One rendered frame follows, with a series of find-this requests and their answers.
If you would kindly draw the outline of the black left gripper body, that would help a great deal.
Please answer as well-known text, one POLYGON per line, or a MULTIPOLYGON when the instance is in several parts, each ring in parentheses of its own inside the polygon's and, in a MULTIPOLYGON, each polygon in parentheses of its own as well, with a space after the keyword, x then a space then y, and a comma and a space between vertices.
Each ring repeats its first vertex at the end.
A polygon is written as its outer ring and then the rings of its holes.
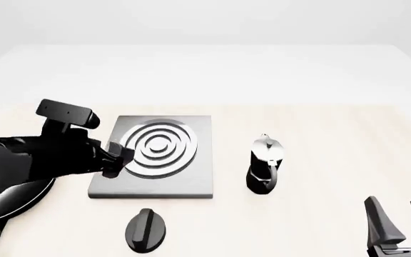
POLYGON ((101 148, 101 142, 92 138, 88 138, 84 141, 83 146, 84 154, 84 168, 86 173, 111 171, 111 162, 108 158, 108 154, 101 148))

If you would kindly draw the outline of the black frying pan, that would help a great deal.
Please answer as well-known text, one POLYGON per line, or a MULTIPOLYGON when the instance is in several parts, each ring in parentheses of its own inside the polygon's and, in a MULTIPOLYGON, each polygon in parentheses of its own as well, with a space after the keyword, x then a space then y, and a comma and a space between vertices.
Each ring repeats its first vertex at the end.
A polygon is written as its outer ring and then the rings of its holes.
POLYGON ((56 179, 12 186, 0 194, 0 237, 8 220, 34 207, 51 190, 56 179))

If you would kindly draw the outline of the flat grey stove plate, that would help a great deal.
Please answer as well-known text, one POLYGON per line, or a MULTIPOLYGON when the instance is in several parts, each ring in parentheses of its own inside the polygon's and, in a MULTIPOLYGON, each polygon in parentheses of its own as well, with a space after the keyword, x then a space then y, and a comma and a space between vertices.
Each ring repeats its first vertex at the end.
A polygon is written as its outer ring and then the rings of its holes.
POLYGON ((135 151, 115 178, 93 175, 89 198, 212 198, 209 115, 119 116, 109 142, 135 151))

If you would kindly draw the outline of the round black stove knob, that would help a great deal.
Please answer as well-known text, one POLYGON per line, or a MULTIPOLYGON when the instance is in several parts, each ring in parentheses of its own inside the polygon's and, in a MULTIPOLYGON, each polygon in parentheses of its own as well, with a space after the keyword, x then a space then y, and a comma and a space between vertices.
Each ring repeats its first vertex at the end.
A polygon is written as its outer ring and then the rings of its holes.
POLYGON ((149 253, 162 244, 166 231, 163 218, 153 209, 143 208, 128 222, 125 240, 134 252, 149 253))

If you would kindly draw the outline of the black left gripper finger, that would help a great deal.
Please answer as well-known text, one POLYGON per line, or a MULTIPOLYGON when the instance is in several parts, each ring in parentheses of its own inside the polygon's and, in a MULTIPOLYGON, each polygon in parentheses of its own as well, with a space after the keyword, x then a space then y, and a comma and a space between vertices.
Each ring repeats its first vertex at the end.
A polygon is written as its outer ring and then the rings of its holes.
POLYGON ((112 141, 108 143, 108 152, 113 156, 122 158, 123 162, 132 162, 135 154, 134 149, 126 148, 112 141))
POLYGON ((122 158, 104 159, 102 160, 101 175, 106 178, 115 178, 125 166, 122 158))

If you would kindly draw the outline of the black and silver moka pot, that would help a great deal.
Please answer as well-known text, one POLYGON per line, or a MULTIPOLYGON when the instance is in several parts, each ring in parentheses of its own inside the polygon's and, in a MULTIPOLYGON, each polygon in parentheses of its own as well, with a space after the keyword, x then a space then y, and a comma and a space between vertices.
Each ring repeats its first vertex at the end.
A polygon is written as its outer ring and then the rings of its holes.
POLYGON ((246 186, 255 194, 269 194, 277 185, 278 169, 284 159, 284 148, 267 134, 261 134, 250 150, 246 186))

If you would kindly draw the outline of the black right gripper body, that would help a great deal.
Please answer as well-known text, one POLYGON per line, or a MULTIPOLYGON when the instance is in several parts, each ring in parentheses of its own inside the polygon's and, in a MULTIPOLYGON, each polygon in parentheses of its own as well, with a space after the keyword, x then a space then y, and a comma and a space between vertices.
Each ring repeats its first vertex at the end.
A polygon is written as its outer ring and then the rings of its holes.
POLYGON ((369 257, 411 257, 411 248, 398 248, 396 243, 381 244, 367 242, 369 257))

